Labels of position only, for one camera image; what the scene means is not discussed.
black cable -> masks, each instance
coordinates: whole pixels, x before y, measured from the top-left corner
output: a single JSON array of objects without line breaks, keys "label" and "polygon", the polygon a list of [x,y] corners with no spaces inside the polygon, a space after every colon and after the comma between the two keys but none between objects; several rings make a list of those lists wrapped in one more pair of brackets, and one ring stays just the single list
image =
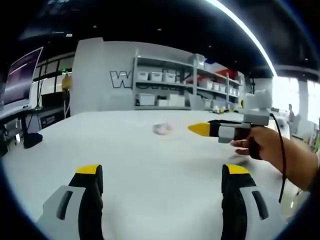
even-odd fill
[{"label": "black cable", "polygon": [[252,78],[252,93],[253,94],[255,94],[255,86],[256,86],[255,79]]},{"label": "black cable", "polygon": [[279,137],[280,137],[280,145],[281,145],[281,152],[282,152],[282,185],[281,185],[281,190],[280,190],[280,196],[279,196],[279,203],[281,203],[282,201],[282,197],[284,195],[284,190],[285,190],[285,183],[286,183],[286,171],[287,171],[287,159],[286,159],[286,153],[285,153],[285,145],[284,145],[284,140],[282,138],[281,132],[280,132],[280,127],[279,124],[276,120],[276,117],[273,113],[270,113],[270,116],[273,117],[275,124],[276,124],[276,128],[278,130],[279,133]]},{"label": "black cable", "polygon": [[[44,73],[43,75],[45,76],[47,74],[47,69],[48,69],[48,59],[46,60],[46,63],[45,63],[45,68],[44,68]],[[31,113],[31,116],[30,116],[30,119],[29,119],[29,123],[26,127],[26,131],[28,132],[28,129],[30,127],[30,124],[31,124],[31,120],[32,120],[32,117],[34,116],[34,113],[40,108],[40,98],[41,98],[41,92],[42,92],[42,85],[44,84],[44,80],[45,79],[42,79],[40,80],[40,90],[39,90],[39,84],[38,84],[38,88],[37,88],[37,91],[36,91],[36,106],[35,108],[33,109],[32,113]],[[39,113],[37,112],[37,118],[38,118],[38,124],[39,124],[39,129],[40,129],[40,122],[39,122]]]},{"label": "black cable", "polygon": [[[42,85],[43,85],[43,83],[44,83],[44,80],[42,79],[42,80],[41,80],[41,83],[40,83],[40,91],[39,91],[39,88],[38,88],[38,90],[37,90],[38,94],[41,93],[41,91],[42,91]],[[35,108],[33,109],[32,113],[31,113],[31,116],[30,116],[30,119],[29,119],[29,123],[28,123],[28,125],[27,125],[27,127],[26,127],[26,130],[27,130],[27,131],[28,131],[29,127],[30,127],[30,123],[31,123],[31,120],[32,120],[32,117],[33,117],[34,113],[35,113],[35,112],[37,111],[37,109],[39,109],[39,108],[40,108],[40,97],[37,96],[36,106],[35,106]]]}]

white storage box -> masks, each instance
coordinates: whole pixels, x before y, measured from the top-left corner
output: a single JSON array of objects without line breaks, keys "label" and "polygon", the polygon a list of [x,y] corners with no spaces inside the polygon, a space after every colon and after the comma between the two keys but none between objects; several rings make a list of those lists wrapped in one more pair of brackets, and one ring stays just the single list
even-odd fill
[{"label": "white storage box", "polygon": [[185,97],[185,96],[178,96],[177,106],[178,106],[178,107],[184,107],[184,106],[186,106],[186,97]]},{"label": "white storage box", "polygon": [[179,95],[178,94],[170,94],[168,106],[170,106],[170,107],[178,106],[178,102],[179,102]]},{"label": "white storage box", "polygon": [[215,90],[215,91],[220,91],[220,84],[214,82],[214,83],[213,83],[213,90]]},{"label": "white storage box", "polygon": [[139,93],[138,99],[140,106],[154,106],[156,102],[156,96],[149,93]]},{"label": "white storage box", "polygon": [[199,87],[200,88],[204,88],[204,89],[212,89],[214,85],[214,82],[211,81],[210,79],[202,79],[201,81],[199,81]]},{"label": "white storage box", "polygon": [[226,85],[220,84],[220,92],[225,93],[226,92]]},{"label": "white storage box", "polygon": [[176,82],[176,74],[165,72],[163,74],[163,81],[174,84]]},{"label": "white storage box", "polygon": [[150,73],[150,75],[151,75],[151,81],[162,82],[162,75],[163,75],[162,72],[153,71]]},{"label": "white storage box", "polygon": [[199,69],[205,69],[205,61],[205,56],[198,53],[195,53],[188,58],[188,62],[192,65],[196,62],[196,67]]},{"label": "white storage box", "polygon": [[236,88],[233,89],[233,95],[238,96],[238,89]]},{"label": "white storage box", "polygon": [[138,71],[138,80],[147,81],[149,73],[147,71]]},{"label": "white storage box", "polygon": [[167,107],[169,105],[169,101],[165,99],[159,99],[158,100],[158,106],[159,107]]},{"label": "white storage box", "polygon": [[211,103],[212,103],[212,100],[210,100],[210,99],[204,99],[204,107],[205,107],[206,109],[211,108]]}]

small white object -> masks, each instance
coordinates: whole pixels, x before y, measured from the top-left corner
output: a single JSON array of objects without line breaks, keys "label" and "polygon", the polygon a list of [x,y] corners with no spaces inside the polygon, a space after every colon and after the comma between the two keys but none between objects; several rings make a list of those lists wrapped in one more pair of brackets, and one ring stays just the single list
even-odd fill
[{"label": "small white object", "polygon": [[219,84],[219,83],[214,82],[214,83],[213,83],[213,90],[215,90],[215,91],[219,91],[219,89],[220,89],[220,84]]},{"label": "small white object", "polygon": [[139,93],[138,99],[140,106],[154,106],[156,101],[156,96],[149,93]]},{"label": "small white object", "polygon": [[163,75],[162,72],[153,71],[150,73],[150,75],[151,75],[151,81],[162,82],[162,75]]},{"label": "small white object", "polygon": [[159,107],[167,107],[169,105],[169,101],[166,99],[159,99],[158,106]]},{"label": "small white object", "polygon": [[165,72],[163,74],[163,81],[174,84],[176,82],[176,74]]},{"label": "small white object", "polygon": [[226,92],[226,85],[224,84],[220,84],[220,90],[221,93],[225,93]]},{"label": "small white object", "polygon": [[19,133],[15,135],[15,140],[16,140],[17,144],[20,143],[21,139],[20,139],[20,134]]},{"label": "small white object", "polygon": [[149,73],[147,71],[138,71],[138,80],[147,81]]},{"label": "small white object", "polygon": [[210,78],[202,79],[202,81],[199,82],[199,87],[204,89],[212,89],[214,85],[214,82],[210,80]]},{"label": "small white object", "polygon": [[158,135],[168,135],[174,128],[168,123],[155,124],[152,126],[152,131]]}]

monitor screen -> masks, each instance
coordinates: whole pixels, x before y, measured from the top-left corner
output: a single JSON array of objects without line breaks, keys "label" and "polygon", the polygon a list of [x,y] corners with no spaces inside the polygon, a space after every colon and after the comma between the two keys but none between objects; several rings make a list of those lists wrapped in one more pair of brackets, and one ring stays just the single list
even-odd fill
[{"label": "monitor screen", "polygon": [[34,72],[42,49],[43,47],[40,47],[29,52],[10,66],[3,94],[4,105],[29,99]]}]

desk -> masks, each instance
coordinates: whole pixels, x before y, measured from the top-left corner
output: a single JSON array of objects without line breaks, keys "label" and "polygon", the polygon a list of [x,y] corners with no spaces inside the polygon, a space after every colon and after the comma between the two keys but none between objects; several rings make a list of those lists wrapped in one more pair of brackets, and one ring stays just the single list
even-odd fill
[{"label": "desk", "polygon": [[[187,129],[213,119],[241,121],[243,116],[174,110],[81,113],[41,130],[38,145],[23,149],[20,144],[4,157],[4,169],[33,221],[76,169],[98,163],[105,239],[216,240],[223,229],[223,164],[246,167],[257,185],[277,197],[282,175],[268,162],[236,156],[229,144]],[[173,126],[172,134],[152,132],[163,122]],[[288,127],[282,134],[289,137]]]},{"label": "desk", "polygon": [[28,107],[16,107],[13,111],[1,111],[0,112],[0,126],[3,126],[14,119],[21,119],[21,128],[23,136],[28,134],[28,127],[26,123],[26,117],[28,114]]}]

